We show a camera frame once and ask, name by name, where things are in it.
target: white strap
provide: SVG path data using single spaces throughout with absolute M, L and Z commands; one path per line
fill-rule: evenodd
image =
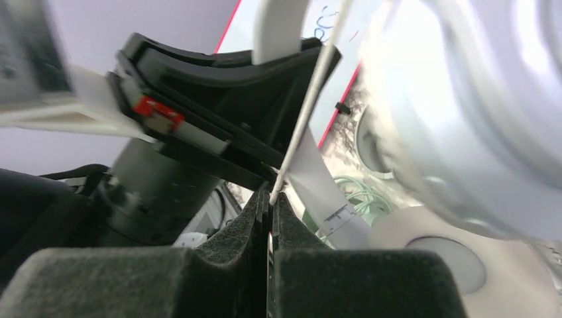
M 285 159 L 270 196 L 275 204 L 285 176 L 313 220 L 335 248 L 367 248 L 370 226 L 331 177 L 308 129 L 315 100 L 322 87 L 345 18 L 353 0 L 343 0 L 328 43 L 322 48 Z M 254 30 L 254 65 L 267 63 L 300 52 L 301 32 L 307 9 L 306 0 L 262 0 Z

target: gray surface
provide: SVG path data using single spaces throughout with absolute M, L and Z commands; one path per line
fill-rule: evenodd
M 174 317 L 169 291 L 179 294 L 189 260 L 183 248 L 41 250 L 6 289 L 0 317 Z
M 133 31 L 167 45 L 212 53 L 236 0 L 49 0 L 66 58 L 99 73 Z M 84 164 L 111 166 L 127 138 L 0 129 L 0 167 L 28 174 Z

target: silver metal part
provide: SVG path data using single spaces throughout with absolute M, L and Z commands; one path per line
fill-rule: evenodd
M 562 239 L 562 74 L 545 35 L 549 3 L 560 8 L 401 0 L 366 45 L 379 151 L 456 227 Z

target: black cable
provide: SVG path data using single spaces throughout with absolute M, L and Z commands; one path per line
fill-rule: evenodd
M 232 193 L 228 188 L 228 182 L 222 184 L 219 187 L 219 189 L 223 192 L 225 199 L 228 201 L 229 205 L 234 209 L 234 212 L 236 212 L 237 215 L 240 214 L 242 212 L 242 207 L 240 207 L 240 203 L 238 203 L 238 201 L 236 201 L 236 199 L 232 196 Z
M 221 190 L 219 189 L 214 189 L 214 192 L 217 193 L 217 195 L 219 196 L 219 200 L 221 201 L 221 222 L 219 223 L 219 227 L 218 229 L 221 229 L 221 227 L 223 226 L 223 222 L 225 221 L 226 217 L 227 217 L 227 203 L 225 201 L 225 197 L 223 195 L 223 193 L 221 192 Z
M 210 229 L 209 228 L 205 232 L 205 234 L 207 235 L 207 237 L 209 239 L 221 230 L 223 222 L 225 221 L 225 219 L 227 217 L 227 202 L 225 201 L 225 197 L 224 197 L 223 193 L 218 188 L 214 189 L 213 192 L 217 193 L 217 195 L 219 196 L 219 200 L 221 201 L 221 214 L 222 214 L 222 216 L 221 216 L 221 222 L 219 223 L 219 226 L 216 229 Z
M 40 177 L 51 179 L 51 180 L 64 180 L 64 179 L 87 177 L 91 174 L 104 174 L 108 170 L 109 167 L 104 166 L 103 164 L 87 164 L 85 166 L 73 170 L 55 172 L 53 174 L 44 174 Z

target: black plastic bracket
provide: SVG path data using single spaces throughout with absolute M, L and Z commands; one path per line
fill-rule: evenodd
M 147 126 L 135 108 L 143 97 L 163 106 L 160 113 L 176 125 L 179 118 L 228 141 L 229 148 L 279 168 L 321 47 L 318 39 L 306 39 L 299 54 L 256 66 L 249 50 L 205 55 L 134 34 L 117 53 L 122 72 L 107 78 L 121 111 L 147 134 L 163 135 L 162 129 Z M 336 53 L 328 74 L 339 59 Z M 136 86 L 133 95 L 125 87 L 130 80 Z
M 340 103 L 340 102 L 336 103 L 335 108 L 337 109 L 337 112 L 339 114 L 344 114 L 344 115 L 351 114 L 351 108 L 347 107 L 347 105 L 344 103 Z

